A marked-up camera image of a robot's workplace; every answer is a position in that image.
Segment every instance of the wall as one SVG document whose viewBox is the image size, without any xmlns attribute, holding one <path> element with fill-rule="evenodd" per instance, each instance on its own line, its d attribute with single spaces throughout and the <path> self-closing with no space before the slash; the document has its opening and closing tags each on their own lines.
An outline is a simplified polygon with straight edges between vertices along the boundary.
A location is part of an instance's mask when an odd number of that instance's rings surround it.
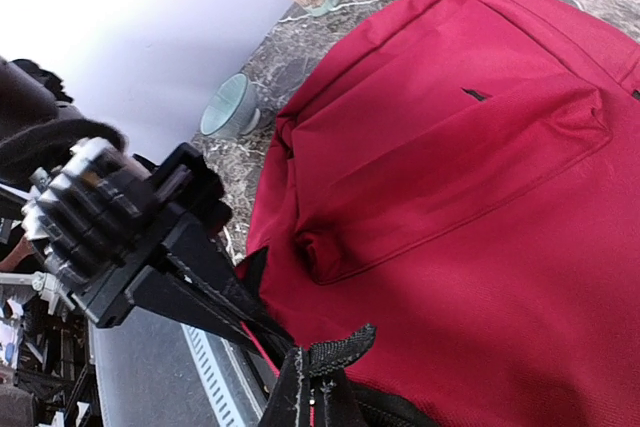
<svg viewBox="0 0 640 427">
<path fill-rule="evenodd" d="M 0 0 L 0 55 L 57 73 L 88 117 L 161 161 L 289 0 Z"/>
</svg>

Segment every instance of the red cloth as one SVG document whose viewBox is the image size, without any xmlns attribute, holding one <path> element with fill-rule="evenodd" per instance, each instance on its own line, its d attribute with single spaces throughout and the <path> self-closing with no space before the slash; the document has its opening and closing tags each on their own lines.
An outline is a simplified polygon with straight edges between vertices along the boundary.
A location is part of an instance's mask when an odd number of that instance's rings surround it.
<svg viewBox="0 0 640 427">
<path fill-rule="evenodd" d="M 269 311 L 304 346 L 376 325 L 350 378 L 445 425 L 640 425 L 639 59 L 556 0 L 365 21 L 277 120 Z"/>
</svg>

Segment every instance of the bowl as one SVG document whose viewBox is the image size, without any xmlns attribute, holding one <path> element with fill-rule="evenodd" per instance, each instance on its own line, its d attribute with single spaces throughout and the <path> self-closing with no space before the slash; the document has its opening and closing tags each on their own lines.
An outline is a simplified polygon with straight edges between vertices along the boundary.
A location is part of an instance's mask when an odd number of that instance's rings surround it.
<svg viewBox="0 0 640 427">
<path fill-rule="evenodd" d="M 236 74 L 220 86 L 202 114 L 200 132 L 208 137 L 234 139 L 256 128 L 260 120 L 255 86 Z"/>
</svg>

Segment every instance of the gray marble surface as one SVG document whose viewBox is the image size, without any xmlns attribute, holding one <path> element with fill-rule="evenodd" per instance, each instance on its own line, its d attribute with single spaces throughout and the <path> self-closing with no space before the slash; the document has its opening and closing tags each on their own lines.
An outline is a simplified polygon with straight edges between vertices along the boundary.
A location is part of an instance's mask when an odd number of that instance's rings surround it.
<svg viewBox="0 0 640 427">
<path fill-rule="evenodd" d="M 640 0 L 563 0 L 599 17 L 640 41 Z M 237 141 L 196 135 L 194 145 L 218 172 L 234 219 L 225 236 L 235 258 L 245 253 L 246 236 L 260 171 L 273 135 L 273 118 L 329 49 L 390 0 L 342 0 L 331 13 L 312 19 L 293 6 L 273 27 L 243 69 L 257 83 L 263 121 Z"/>
</svg>

